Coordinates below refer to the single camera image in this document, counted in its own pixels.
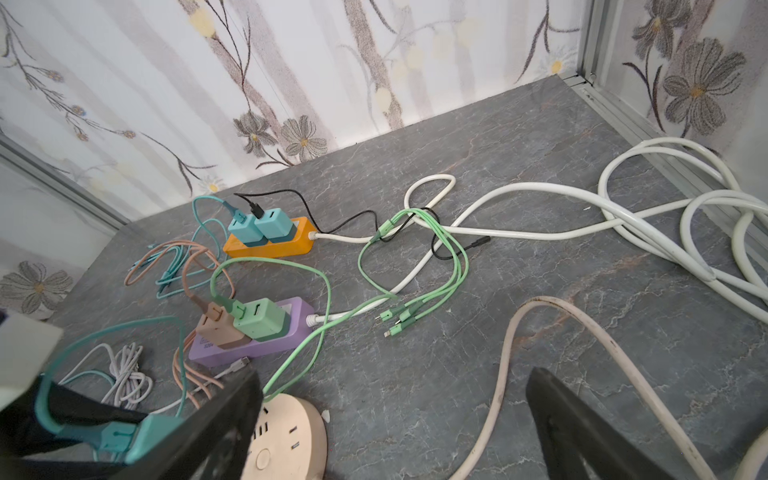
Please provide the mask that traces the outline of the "pink charger plug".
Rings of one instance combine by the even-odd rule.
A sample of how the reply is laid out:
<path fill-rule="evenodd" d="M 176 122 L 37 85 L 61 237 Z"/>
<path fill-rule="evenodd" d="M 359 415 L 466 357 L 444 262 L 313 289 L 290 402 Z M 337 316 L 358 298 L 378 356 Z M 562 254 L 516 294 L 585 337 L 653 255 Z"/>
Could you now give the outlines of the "pink charger plug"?
<path fill-rule="evenodd" d="M 221 349 L 232 349 L 248 344 L 251 339 L 234 326 L 234 317 L 227 310 L 209 302 L 195 328 L 198 336 Z"/>

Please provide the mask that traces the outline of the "purple power strip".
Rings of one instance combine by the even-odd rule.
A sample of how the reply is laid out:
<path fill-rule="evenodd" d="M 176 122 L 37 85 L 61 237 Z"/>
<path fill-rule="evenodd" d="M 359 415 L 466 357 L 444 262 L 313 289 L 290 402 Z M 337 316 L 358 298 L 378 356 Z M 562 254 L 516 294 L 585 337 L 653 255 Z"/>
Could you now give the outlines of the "purple power strip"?
<path fill-rule="evenodd" d="M 307 317 L 315 310 L 301 297 L 277 302 L 262 299 L 239 304 L 236 310 L 240 310 L 240 318 L 223 316 L 232 325 L 226 334 L 201 318 L 188 353 L 191 361 L 213 368 L 242 358 L 255 360 L 293 350 L 312 332 Z"/>

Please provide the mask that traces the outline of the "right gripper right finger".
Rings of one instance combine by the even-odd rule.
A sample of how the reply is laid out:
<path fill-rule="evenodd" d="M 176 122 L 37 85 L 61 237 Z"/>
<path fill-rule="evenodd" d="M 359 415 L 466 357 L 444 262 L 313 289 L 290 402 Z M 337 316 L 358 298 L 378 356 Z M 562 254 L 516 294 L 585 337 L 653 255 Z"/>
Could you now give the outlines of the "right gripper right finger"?
<path fill-rule="evenodd" d="M 536 367 L 526 384 L 551 479 L 669 479 L 550 371 Z"/>

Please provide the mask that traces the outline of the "teal charger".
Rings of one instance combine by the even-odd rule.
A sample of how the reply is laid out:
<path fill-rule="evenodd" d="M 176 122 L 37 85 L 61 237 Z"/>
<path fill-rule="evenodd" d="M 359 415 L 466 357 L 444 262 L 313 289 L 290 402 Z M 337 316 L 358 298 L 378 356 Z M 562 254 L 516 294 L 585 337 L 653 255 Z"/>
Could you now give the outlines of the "teal charger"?
<path fill-rule="evenodd" d="M 132 465 L 160 444 L 184 423 L 184 419 L 175 416 L 150 414 L 137 428 L 132 444 L 127 450 L 124 462 Z"/>

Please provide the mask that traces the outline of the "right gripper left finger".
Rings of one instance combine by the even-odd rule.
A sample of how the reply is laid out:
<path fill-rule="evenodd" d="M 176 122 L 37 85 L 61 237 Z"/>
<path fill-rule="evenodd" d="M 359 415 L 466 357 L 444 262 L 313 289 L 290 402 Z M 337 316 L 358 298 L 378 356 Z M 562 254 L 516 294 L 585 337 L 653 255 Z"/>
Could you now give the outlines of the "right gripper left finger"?
<path fill-rule="evenodd" d="M 148 454 L 113 479 L 239 479 L 260 415 L 256 371 L 241 372 L 226 388 Z"/>

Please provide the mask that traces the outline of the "pink round power strip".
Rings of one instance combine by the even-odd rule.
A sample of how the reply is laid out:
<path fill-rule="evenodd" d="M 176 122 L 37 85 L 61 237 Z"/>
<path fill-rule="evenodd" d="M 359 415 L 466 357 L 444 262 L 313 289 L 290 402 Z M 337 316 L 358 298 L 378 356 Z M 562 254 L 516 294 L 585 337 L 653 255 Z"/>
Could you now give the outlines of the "pink round power strip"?
<path fill-rule="evenodd" d="M 279 394 L 259 412 L 241 477 L 308 479 L 325 476 L 325 422 L 310 402 Z"/>

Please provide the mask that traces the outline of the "green charger plug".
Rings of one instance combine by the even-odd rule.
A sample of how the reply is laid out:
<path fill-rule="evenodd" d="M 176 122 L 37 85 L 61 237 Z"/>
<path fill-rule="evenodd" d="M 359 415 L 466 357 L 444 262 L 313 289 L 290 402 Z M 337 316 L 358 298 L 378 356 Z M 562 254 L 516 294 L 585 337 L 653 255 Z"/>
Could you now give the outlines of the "green charger plug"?
<path fill-rule="evenodd" d="M 231 314 L 234 326 L 254 341 L 281 338 L 290 329 L 290 314 L 268 298 L 247 303 L 235 300 Z"/>

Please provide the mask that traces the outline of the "teal USB charger plug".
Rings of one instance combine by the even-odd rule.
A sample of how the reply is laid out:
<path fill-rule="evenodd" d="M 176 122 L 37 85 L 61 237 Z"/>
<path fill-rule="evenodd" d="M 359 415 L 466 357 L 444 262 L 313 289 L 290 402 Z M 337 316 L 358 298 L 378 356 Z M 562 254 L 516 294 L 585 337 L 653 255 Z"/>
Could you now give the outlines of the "teal USB charger plug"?
<path fill-rule="evenodd" d="M 253 214 L 235 213 L 228 231 L 246 247 L 263 246 L 268 242 L 266 236 L 257 227 L 256 217 Z"/>

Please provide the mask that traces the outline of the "orange power strip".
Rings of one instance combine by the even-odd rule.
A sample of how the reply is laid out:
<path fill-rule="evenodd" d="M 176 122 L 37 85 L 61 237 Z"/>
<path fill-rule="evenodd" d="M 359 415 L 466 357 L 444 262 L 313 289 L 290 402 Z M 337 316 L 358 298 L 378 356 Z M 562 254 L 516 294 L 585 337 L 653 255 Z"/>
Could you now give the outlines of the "orange power strip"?
<path fill-rule="evenodd" d="M 231 258 L 263 257 L 282 259 L 305 255 L 311 251 L 314 245 L 314 236 L 317 230 L 307 217 L 294 218 L 293 222 L 296 232 L 291 240 L 279 243 L 268 241 L 264 245 L 249 247 L 230 234 L 223 246 L 223 252 Z"/>

